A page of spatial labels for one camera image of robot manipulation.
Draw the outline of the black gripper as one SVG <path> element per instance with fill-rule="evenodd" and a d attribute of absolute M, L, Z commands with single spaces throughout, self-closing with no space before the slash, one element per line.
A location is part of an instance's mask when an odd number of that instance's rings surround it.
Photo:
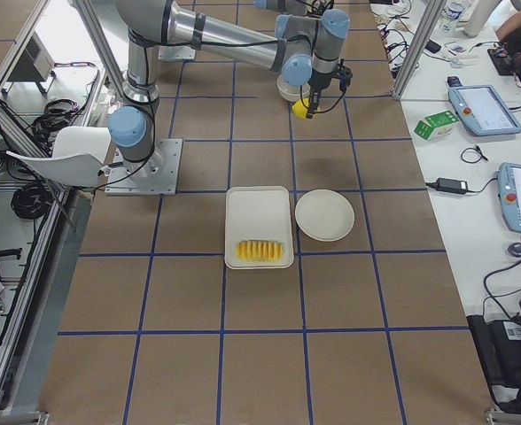
<path fill-rule="evenodd" d="M 300 103 L 306 118 L 312 119 L 319 113 L 321 92 L 327 89 L 333 80 L 338 80 L 339 91 L 346 93 L 352 78 L 352 70 L 345 66 L 343 61 L 334 65 L 332 70 L 327 73 L 320 72 L 314 68 L 309 80 L 310 91 L 305 90 L 303 86 L 299 88 Z"/>

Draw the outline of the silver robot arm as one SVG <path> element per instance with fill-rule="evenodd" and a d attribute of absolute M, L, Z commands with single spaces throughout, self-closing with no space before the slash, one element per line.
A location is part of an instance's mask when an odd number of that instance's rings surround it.
<path fill-rule="evenodd" d="M 287 84 L 309 91 L 301 96 L 306 117 L 319 113 L 322 92 L 332 80 L 345 91 L 352 71 L 340 58 L 350 19 L 338 9 L 319 18 L 281 14 L 272 36 L 201 12 L 175 1 L 119 1 L 118 13 L 128 27 L 128 70 L 122 84 L 125 104 L 108 121 L 129 178 L 152 181 L 167 158 L 156 142 L 156 85 L 159 47 L 187 45 L 279 73 Z"/>

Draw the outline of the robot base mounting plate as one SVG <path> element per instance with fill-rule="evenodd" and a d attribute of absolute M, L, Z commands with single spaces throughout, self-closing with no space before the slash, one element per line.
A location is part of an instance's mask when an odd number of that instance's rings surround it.
<path fill-rule="evenodd" d="M 111 169 L 105 193 L 109 196 L 174 195 L 182 149 L 182 139 L 158 140 L 153 155 L 135 173 L 138 165 L 125 162 L 116 148 L 113 161 L 121 162 L 121 165 Z"/>

